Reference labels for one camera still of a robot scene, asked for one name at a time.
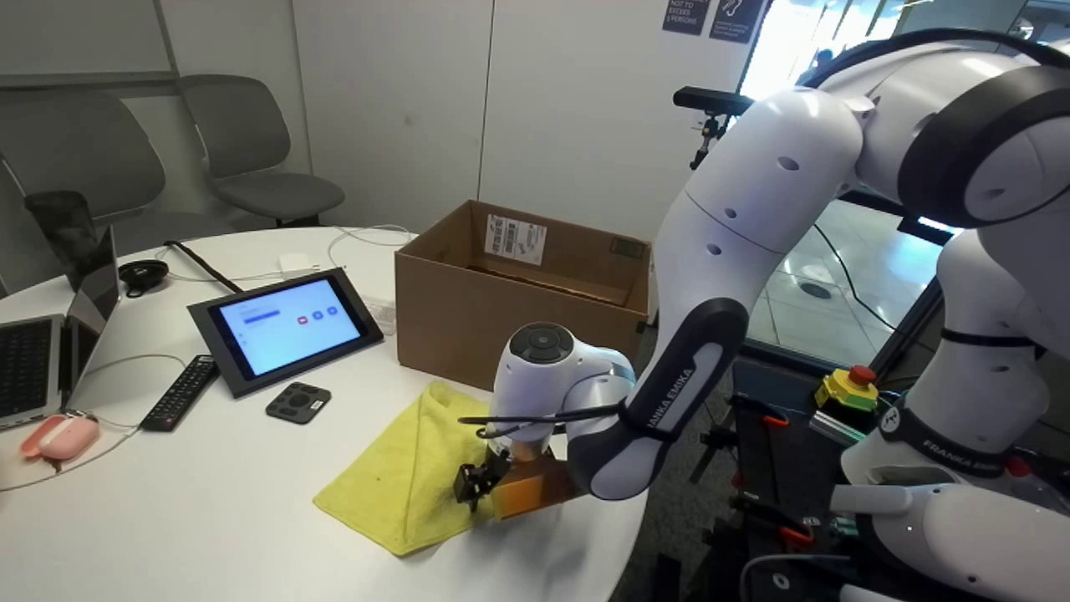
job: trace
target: yellow cloth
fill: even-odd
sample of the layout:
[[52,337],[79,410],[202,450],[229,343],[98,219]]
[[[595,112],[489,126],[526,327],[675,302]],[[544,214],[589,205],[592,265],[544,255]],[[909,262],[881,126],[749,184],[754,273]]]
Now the yellow cloth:
[[496,520],[492,505],[471,514],[456,500],[458,467],[483,459],[476,429],[458,417],[483,410],[481,401],[430,381],[315,505],[393,554]]

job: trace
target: cardboard box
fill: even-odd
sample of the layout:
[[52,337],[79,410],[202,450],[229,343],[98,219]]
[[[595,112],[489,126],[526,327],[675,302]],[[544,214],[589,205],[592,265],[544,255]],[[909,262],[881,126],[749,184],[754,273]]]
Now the cardboard box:
[[393,258],[399,362],[492,389],[531,320],[643,357],[650,245],[467,201]]

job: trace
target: red emergency stop button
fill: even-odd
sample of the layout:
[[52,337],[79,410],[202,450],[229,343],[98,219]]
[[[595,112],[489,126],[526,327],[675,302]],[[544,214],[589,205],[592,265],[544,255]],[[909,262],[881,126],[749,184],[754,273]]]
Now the red emergency stop button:
[[1032,466],[1029,466],[1025,459],[1018,459],[1018,453],[1011,453],[1002,467],[1005,467],[1005,476],[1013,476],[1013,477],[1032,476]]
[[877,371],[870,365],[852,365],[846,378],[864,389],[877,383]]

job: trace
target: small black device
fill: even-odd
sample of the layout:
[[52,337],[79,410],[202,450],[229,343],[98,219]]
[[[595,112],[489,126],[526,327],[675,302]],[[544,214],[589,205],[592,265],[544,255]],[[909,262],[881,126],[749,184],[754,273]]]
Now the small black device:
[[235,396],[381,341],[340,268],[189,304]]
[[198,404],[202,391],[222,373],[212,354],[198,354],[165,391],[165,396],[144,415],[144,431],[174,431],[181,417]]
[[292,381],[265,410],[282,421],[307,423],[326,401],[326,389]]
[[166,281],[166,265],[165,262],[130,262],[119,265],[119,281],[127,288],[127,298],[141,298],[147,289],[165,288]]

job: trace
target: white label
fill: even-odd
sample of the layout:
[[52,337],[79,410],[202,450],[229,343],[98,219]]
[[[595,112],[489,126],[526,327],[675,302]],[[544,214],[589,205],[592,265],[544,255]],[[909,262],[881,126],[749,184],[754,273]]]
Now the white label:
[[510,258],[523,265],[543,265],[544,250],[544,224],[510,219],[502,214],[489,214],[483,255]]

